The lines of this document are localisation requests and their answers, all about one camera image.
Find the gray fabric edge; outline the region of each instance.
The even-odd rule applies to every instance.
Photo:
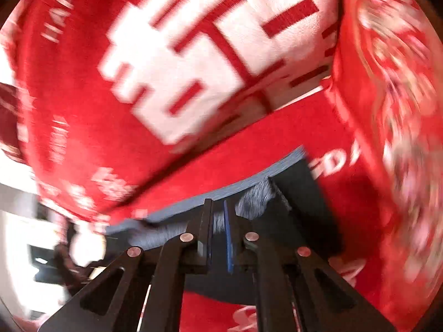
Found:
[[[208,193],[203,193],[194,197],[184,199],[183,201],[176,202],[168,207],[162,208],[152,214],[149,214],[145,221],[149,223],[158,223],[176,214],[188,211],[194,207],[200,206],[204,203],[205,198],[211,198],[213,200],[222,199],[233,195],[234,193],[243,191],[249,187],[252,187],[264,180],[267,177],[273,177],[278,175],[280,172],[284,171],[288,167],[292,166],[296,162],[300,161],[305,157],[305,151],[303,146],[297,147],[289,155],[283,157],[281,160],[273,163],[269,167],[260,171],[259,173],[252,175],[251,177],[245,178],[244,180],[235,182],[231,185],[218,188],[216,190],[210,191]],[[122,223],[115,226],[108,226],[106,228],[107,234],[113,234],[120,232],[122,230],[127,230],[130,228],[136,228],[138,226],[138,221],[134,219],[125,219]]]

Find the triangular cutout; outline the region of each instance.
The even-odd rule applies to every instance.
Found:
[[[123,273],[122,268],[117,268],[107,279],[80,300],[80,307],[104,316],[111,305]]]
[[[315,278],[320,284],[326,302],[332,312],[340,313],[355,307],[355,301],[337,286],[321,269],[315,269]]]

